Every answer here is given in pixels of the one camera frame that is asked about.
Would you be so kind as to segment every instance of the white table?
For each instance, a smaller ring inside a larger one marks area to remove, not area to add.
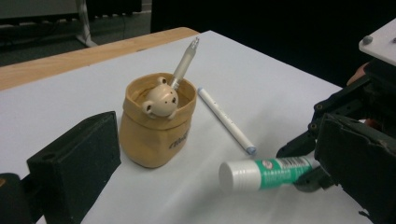
[[[222,35],[198,36],[200,45],[185,78],[204,87],[256,145],[255,159],[273,158],[306,130],[313,105],[339,90]],[[28,158],[92,115],[114,110],[120,125],[126,86],[147,74],[173,73],[193,39],[1,91],[0,172],[25,177]],[[371,223],[340,187],[223,194],[220,164],[248,159],[199,98],[181,151],[157,169],[135,164],[122,151],[121,166],[83,223]]]

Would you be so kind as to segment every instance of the white marker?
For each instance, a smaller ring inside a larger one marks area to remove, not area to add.
[[[238,143],[244,148],[249,155],[256,154],[256,147],[247,139],[247,137],[236,127],[235,123],[224,113],[219,105],[213,100],[213,98],[203,88],[198,88],[198,95],[204,100],[204,102],[210,107],[215,115],[221,120],[227,130],[233,135]]]
[[[174,72],[174,76],[169,85],[175,91],[177,91],[178,83],[183,79],[184,75],[186,74],[187,68],[189,68],[192,58],[195,56],[195,52],[198,48],[198,43],[199,38],[195,37],[195,39],[190,43],[189,47],[184,52],[183,58],[181,58],[181,61]]]

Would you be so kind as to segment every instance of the marker cap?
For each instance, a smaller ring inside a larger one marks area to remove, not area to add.
[[[262,176],[255,161],[228,161],[219,168],[220,187],[225,193],[256,191]]]
[[[247,151],[247,154],[249,154],[251,156],[255,156],[257,150],[255,147],[247,147],[246,151]]]

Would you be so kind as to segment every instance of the wooden table edge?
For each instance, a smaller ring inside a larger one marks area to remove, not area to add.
[[[0,91],[198,34],[190,28],[179,27],[94,48],[3,66],[0,67]]]

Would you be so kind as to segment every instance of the black foam block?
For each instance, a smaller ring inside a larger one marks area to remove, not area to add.
[[[80,223],[120,165],[115,112],[84,119],[27,163],[47,223]]]

